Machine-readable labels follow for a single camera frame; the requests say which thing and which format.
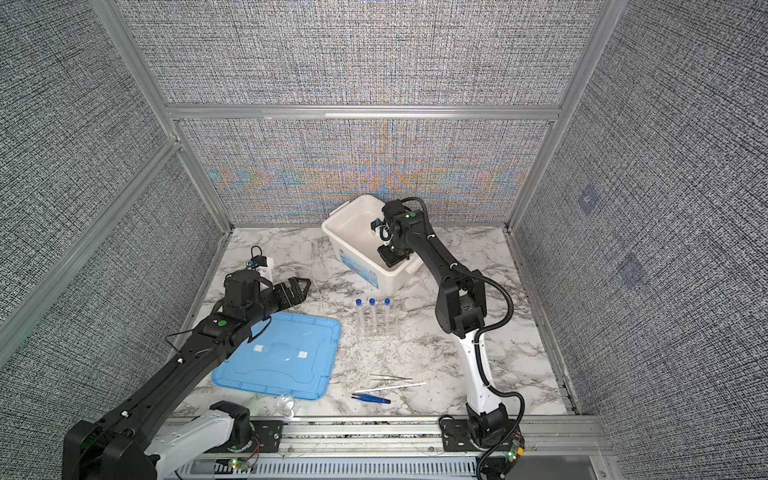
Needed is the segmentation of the test tube blue cap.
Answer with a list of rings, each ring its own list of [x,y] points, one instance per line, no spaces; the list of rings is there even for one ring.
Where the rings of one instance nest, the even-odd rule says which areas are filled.
[[[365,311],[363,301],[360,298],[355,300],[355,318],[358,338],[363,339],[365,336]]]
[[[371,337],[374,337],[378,331],[378,310],[377,303],[374,298],[369,299],[368,315],[368,333]]]
[[[383,311],[384,311],[384,323],[383,323],[383,331],[386,335],[390,334],[390,330],[392,328],[392,302],[390,298],[386,298],[384,300],[383,304]]]

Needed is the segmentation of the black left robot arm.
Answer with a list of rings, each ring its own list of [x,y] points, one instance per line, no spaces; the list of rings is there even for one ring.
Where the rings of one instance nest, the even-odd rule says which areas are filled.
[[[224,295],[211,313],[186,330],[186,341],[143,386],[98,421],[81,420],[65,435],[64,479],[161,479],[205,452],[200,446],[180,460],[152,442],[170,414],[193,388],[256,336],[253,326],[269,324],[274,314],[303,303],[308,278],[274,283],[258,271],[228,274]]]

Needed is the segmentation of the clear test tube rack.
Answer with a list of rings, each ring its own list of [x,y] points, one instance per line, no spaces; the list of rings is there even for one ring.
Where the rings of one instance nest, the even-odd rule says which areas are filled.
[[[398,312],[395,309],[395,306],[392,304],[392,328],[390,330],[390,334],[386,335],[383,331],[383,323],[384,323],[384,311],[383,311],[383,304],[377,304],[377,310],[378,310],[378,331],[377,334],[374,337],[371,337],[368,333],[368,321],[369,321],[369,315],[368,315],[368,306],[369,304],[363,304],[364,305],[364,311],[365,311],[365,336],[361,340],[382,340],[382,341],[394,341],[398,340],[402,336],[402,327],[401,327],[401,321],[398,316]],[[356,329],[356,318],[355,318],[355,307],[354,307],[354,320],[355,320],[355,333],[357,335],[357,329]]]

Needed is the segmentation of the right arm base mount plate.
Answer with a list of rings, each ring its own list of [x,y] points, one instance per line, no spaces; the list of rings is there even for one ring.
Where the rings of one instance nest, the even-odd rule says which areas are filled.
[[[446,452],[485,451],[503,436],[504,428],[494,428],[486,420],[443,415],[438,418],[443,449]]]

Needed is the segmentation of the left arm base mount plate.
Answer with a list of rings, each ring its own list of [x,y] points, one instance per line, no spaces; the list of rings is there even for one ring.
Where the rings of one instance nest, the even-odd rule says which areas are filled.
[[[252,420],[251,435],[243,445],[222,445],[213,447],[206,454],[231,454],[247,456],[260,453],[277,453],[283,436],[285,423],[279,420]]]

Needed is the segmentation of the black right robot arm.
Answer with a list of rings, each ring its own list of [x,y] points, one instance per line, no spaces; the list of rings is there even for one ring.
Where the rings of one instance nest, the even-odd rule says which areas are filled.
[[[485,350],[488,314],[486,286],[480,271],[459,262],[438,238],[428,215],[411,209],[409,202],[424,206],[416,197],[390,200],[382,207],[388,238],[379,249],[383,260],[394,264],[417,255],[438,286],[435,316],[440,328],[452,337],[459,352],[466,381],[467,430],[475,446],[488,450],[508,429],[508,412],[502,395],[492,385]]]

